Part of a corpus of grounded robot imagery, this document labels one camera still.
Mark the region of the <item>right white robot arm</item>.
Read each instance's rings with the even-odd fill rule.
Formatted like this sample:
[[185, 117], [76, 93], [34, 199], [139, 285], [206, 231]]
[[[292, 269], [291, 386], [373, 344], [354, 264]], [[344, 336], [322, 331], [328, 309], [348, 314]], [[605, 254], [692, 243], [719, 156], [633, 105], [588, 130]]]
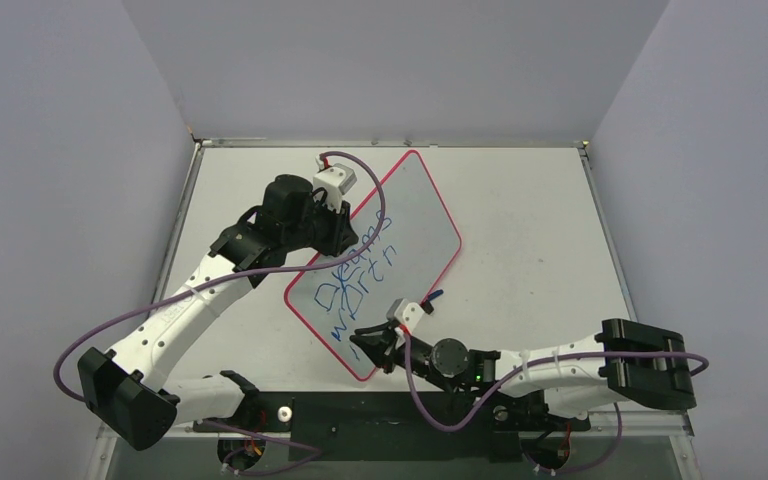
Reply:
[[559, 418], [582, 418], [603, 405], [634, 402], [653, 410], [696, 406], [690, 364], [707, 362], [685, 349], [681, 334], [624, 319], [608, 319], [596, 333], [533, 350], [476, 350], [446, 338], [430, 345], [396, 320], [356, 330], [350, 337], [384, 373], [401, 368], [450, 394], [524, 400], [526, 418], [548, 427]]

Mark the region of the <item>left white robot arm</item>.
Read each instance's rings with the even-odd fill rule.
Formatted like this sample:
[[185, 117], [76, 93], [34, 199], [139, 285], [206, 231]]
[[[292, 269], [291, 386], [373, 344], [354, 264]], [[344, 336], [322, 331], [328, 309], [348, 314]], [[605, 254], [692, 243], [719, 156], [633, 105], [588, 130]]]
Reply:
[[311, 248], [336, 257], [357, 243], [344, 199], [355, 182], [345, 166], [327, 167], [312, 180], [277, 176], [261, 204], [220, 233], [166, 305], [107, 351], [91, 348], [79, 358], [88, 409], [137, 451], [181, 423], [221, 418], [235, 430], [251, 427], [258, 416], [252, 397], [257, 389], [242, 375], [223, 370], [173, 380], [171, 371], [208, 327], [282, 267], [289, 253]]

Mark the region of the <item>blue whiteboard marker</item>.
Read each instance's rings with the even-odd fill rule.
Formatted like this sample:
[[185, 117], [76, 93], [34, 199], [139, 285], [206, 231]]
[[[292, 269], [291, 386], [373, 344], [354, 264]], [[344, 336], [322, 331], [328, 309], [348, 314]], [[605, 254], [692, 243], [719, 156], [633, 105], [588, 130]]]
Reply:
[[435, 290], [435, 291], [432, 291], [431, 293], [429, 293], [428, 296], [426, 297], [426, 299], [428, 301], [433, 301], [433, 300], [437, 299], [438, 297], [442, 296], [443, 294], [444, 294], [444, 291], [442, 289], [438, 289], [438, 290]]

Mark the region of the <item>pink-framed whiteboard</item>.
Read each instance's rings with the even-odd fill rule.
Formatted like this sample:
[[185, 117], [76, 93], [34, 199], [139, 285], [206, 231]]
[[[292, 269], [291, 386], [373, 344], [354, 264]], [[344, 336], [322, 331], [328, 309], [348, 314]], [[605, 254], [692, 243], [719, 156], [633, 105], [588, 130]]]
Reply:
[[386, 200], [370, 192], [352, 204], [351, 225], [370, 247], [331, 269], [315, 255], [284, 293], [288, 308], [358, 381], [374, 364], [349, 340], [384, 321], [400, 298], [419, 303], [460, 252], [462, 239], [419, 152], [407, 151], [383, 177]]

